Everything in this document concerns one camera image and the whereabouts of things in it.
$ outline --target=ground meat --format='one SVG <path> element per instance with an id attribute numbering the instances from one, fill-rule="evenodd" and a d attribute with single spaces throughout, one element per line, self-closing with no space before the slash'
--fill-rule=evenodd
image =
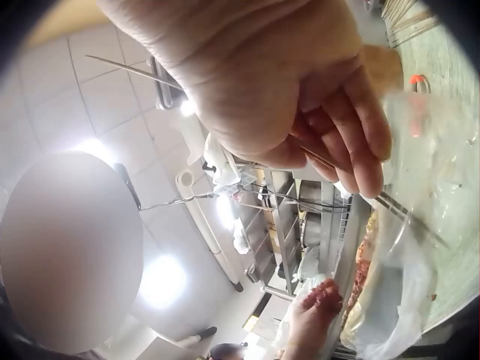
<path id="1" fill-rule="evenodd" d="M 342 296 L 338 293 L 338 285 L 333 279 L 327 279 L 313 288 L 304 300 L 307 307 L 311 307 L 314 303 L 321 306 L 322 310 L 337 315 L 342 310 Z"/>
<path id="2" fill-rule="evenodd" d="M 355 256 L 355 263 L 357 272 L 355 274 L 355 280 L 353 282 L 352 293 L 348 299 L 347 308 L 343 313 L 342 328 L 345 326 L 348 314 L 352 310 L 353 306 L 357 302 L 362 290 L 363 285 L 367 279 L 368 270 L 370 268 L 371 256 L 375 248 L 375 240 L 378 233 L 378 213 L 374 212 L 367 223 L 367 233 L 363 238 Z"/>

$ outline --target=white tiled wall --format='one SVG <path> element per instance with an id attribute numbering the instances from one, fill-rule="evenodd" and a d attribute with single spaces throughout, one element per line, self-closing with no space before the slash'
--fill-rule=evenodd
<path id="1" fill-rule="evenodd" d="M 153 81 L 85 54 L 149 71 L 148 52 L 111 24 L 21 54 L 0 79 L 0 219 L 2 199 L 36 159 L 95 138 L 126 167 L 144 207 L 178 197 L 174 179 L 187 167 L 189 150 L 171 124 L 181 114 L 155 109 Z M 190 169 L 195 181 L 205 176 L 200 161 Z M 165 336 L 192 335 L 210 324 L 233 287 L 185 206 L 157 208 L 141 217 L 145 265 L 162 253 L 175 256 L 188 288 L 172 309 L 161 312 L 138 299 L 137 313 Z"/>

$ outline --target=wrist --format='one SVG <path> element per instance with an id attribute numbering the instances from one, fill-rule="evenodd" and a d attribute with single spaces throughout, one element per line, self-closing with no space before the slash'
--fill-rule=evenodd
<path id="1" fill-rule="evenodd" d="M 285 360 L 310 360 L 316 359 L 319 348 L 305 344 L 288 344 L 282 359 Z"/>

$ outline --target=white pipe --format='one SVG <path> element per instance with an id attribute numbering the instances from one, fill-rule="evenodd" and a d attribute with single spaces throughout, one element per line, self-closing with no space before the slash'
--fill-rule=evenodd
<path id="1" fill-rule="evenodd" d="M 182 173 L 180 173 L 175 178 L 175 184 L 177 185 L 177 189 L 182 198 L 188 198 L 188 197 L 194 196 L 194 193 L 192 191 L 193 174 L 191 171 L 184 170 Z M 205 215 L 202 209 L 200 208 L 200 205 L 198 204 L 198 202 L 196 200 L 193 200 L 185 203 L 185 205 L 187 205 L 188 211 L 192 215 L 192 218 L 195 221 L 195 224 L 197 225 L 205 242 L 207 243 L 208 247 L 212 251 L 213 255 L 215 256 L 216 260 L 222 267 L 227 277 L 230 279 L 230 281 L 233 284 L 239 283 L 240 280 L 237 274 L 231 267 L 225 254 L 223 254 L 222 249 L 220 248 L 220 245 L 218 244 L 218 241 L 212 229 L 210 228 L 210 225 L 208 224 L 205 218 Z"/>

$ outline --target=wall tile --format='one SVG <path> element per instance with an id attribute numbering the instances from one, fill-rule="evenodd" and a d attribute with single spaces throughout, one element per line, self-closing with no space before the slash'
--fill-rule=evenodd
<path id="1" fill-rule="evenodd" d="M 132 84 L 124 70 L 115 70 L 80 84 L 97 135 L 140 113 Z"/>
<path id="2" fill-rule="evenodd" d="M 193 174 L 193 182 L 197 182 L 205 172 L 202 170 L 202 159 L 198 159 L 192 165 L 187 165 L 190 150 L 186 144 L 172 149 L 167 155 L 160 154 L 161 162 L 168 177 L 172 180 L 183 170 L 189 169 Z"/>
<path id="3" fill-rule="evenodd" d="M 132 178 L 156 160 L 155 148 L 142 116 L 137 116 L 100 137 Z"/>
<path id="4" fill-rule="evenodd" d="M 132 184 L 142 203 L 142 208 L 166 203 L 177 197 L 159 162 L 132 177 Z"/>
<path id="5" fill-rule="evenodd" d="M 20 56 L 19 69 L 29 106 L 76 84 L 67 39 L 61 37 Z"/>
<path id="6" fill-rule="evenodd" d="M 152 72 L 146 61 L 137 63 L 134 65 L 134 67 L 143 71 Z M 128 76 L 132 80 L 133 90 L 135 91 L 135 95 L 137 96 L 142 112 L 155 109 L 155 102 L 157 98 L 155 81 L 131 72 L 128 74 Z"/>
<path id="7" fill-rule="evenodd" d="M 79 83 L 92 79 L 115 67 L 104 64 L 85 55 L 94 55 L 124 64 L 117 31 L 113 24 L 85 29 L 69 36 L 73 67 Z"/>
<path id="8" fill-rule="evenodd" d="M 144 268 L 149 266 L 149 264 L 162 254 L 163 252 L 160 246 L 144 225 Z"/>
<path id="9" fill-rule="evenodd" d="M 25 106 L 18 69 L 10 67 L 0 77 L 0 131 L 7 127 L 8 121 L 26 116 Z"/>
<path id="10" fill-rule="evenodd" d="M 69 150 L 95 138 L 78 86 L 32 110 L 33 127 L 44 152 Z"/>
<path id="11" fill-rule="evenodd" d="M 179 109 L 165 111 L 154 108 L 144 116 L 160 157 L 168 154 L 173 148 L 187 146 L 181 132 L 172 126 L 173 122 L 182 118 Z"/>
<path id="12" fill-rule="evenodd" d="M 0 130 L 0 187 L 11 192 L 23 173 L 41 155 L 26 116 L 8 121 Z"/>
<path id="13" fill-rule="evenodd" d="M 142 44 L 118 28 L 117 34 L 120 41 L 120 47 L 125 58 L 125 63 L 127 65 L 146 61 L 151 56 L 151 54 Z"/>

